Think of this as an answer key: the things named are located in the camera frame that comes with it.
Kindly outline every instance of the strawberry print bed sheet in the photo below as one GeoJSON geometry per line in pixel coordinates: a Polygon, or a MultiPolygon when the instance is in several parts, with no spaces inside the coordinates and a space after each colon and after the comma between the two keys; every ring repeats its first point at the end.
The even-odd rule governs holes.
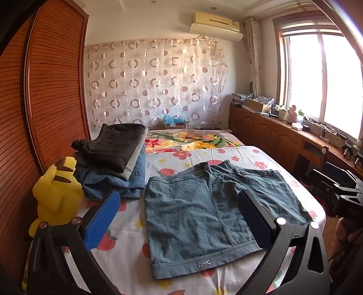
{"type": "MultiPolygon", "coordinates": [[[[154,175],[173,175],[199,162],[210,165],[229,160],[233,165],[248,169],[279,170],[304,208],[319,224],[325,225],[325,212],[314,197],[284,168],[263,151],[252,146],[174,151],[147,155],[146,181],[154,175]]],[[[83,216],[93,203],[84,200],[79,215],[83,216]]],[[[287,271],[294,248],[289,248],[285,260],[269,291],[278,287],[287,271]]],[[[144,199],[122,200],[119,212],[105,233],[102,242],[92,253],[112,283],[123,295],[234,295],[260,263],[265,251],[247,255],[227,265],[180,276],[154,280],[150,270],[150,250],[146,229],[144,199]]],[[[70,253],[65,253],[68,265],[77,282],[87,286],[77,271],[70,253]]]]}
{"type": "Polygon", "coordinates": [[[235,136],[220,130],[173,129],[149,131],[145,139],[146,153],[230,148],[243,146],[235,136]]]}

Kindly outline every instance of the wardrobe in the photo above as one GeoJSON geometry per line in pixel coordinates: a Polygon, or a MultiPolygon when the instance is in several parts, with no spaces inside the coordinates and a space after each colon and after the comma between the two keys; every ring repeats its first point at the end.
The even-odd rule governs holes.
{"type": "Polygon", "coordinates": [[[75,139],[90,138],[83,51],[88,15],[47,0],[0,55],[0,265],[20,282],[37,217],[32,187],[75,139]]]}

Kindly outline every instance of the wooden desk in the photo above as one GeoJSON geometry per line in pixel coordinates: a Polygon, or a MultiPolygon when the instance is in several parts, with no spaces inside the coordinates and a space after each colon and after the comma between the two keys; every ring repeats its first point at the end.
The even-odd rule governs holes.
{"type": "Polygon", "coordinates": [[[302,173],[299,166],[304,165],[303,161],[306,159],[318,168],[324,161],[328,161],[342,169],[350,170],[363,180],[361,164],[355,167],[354,160],[344,158],[342,150],[336,146],[310,132],[297,131],[287,122],[263,117],[231,105],[229,128],[244,144],[262,149],[290,173],[298,171],[293,173],[295,175],[302,173]],[[322,153],[323,148],[327,149],[326,154],[322,153]]]}

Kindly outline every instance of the silver screw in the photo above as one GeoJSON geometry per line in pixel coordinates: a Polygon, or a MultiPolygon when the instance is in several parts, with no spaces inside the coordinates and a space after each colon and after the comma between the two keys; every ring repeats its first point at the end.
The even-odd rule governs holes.
{"type": "Polygon", "coordinates": [[[318,223],[317,223],[317,222],[315,222],[315,221],[310,222],[310,226],[311,226],[313,229],[316,229],[316,230],[319,228],[318,223]]]}
{"type": "Polygon", "coordinates": [[[80,217],[74,217],[72,218],[71,222],[74,224],[74,225],[77,225],[77,224],[80,224],[82,221],[82,218],[80,217]]]}
{"type": "Polygon", "coordinates": [[[278,218],[276,219],[276,222],[277,222],[279,225],[284,225],[284,224],[286,224],[286,219],[285,219],[285,218],[283,218],[283,217],[278,217],[278,218]]]}
{"type": "Polygon", "coordinates": [[[45,221],[42,221],[40,224],[39,224],[39,228],[40,229],[45,229],[46,228],[46,225],[47,225],[47,223],[45,222],[45,221]]]}

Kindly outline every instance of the sheer curtain with circles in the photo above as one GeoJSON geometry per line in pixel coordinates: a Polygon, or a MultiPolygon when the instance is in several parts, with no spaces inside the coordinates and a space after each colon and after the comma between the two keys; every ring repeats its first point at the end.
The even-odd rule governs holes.
{"type": "Polygon", "coordinates": [[[91,122],[160,126],[164,115],[193,126],[220,121],[227,64],[218,42],[137,39],[86,47],[91,122]]]}

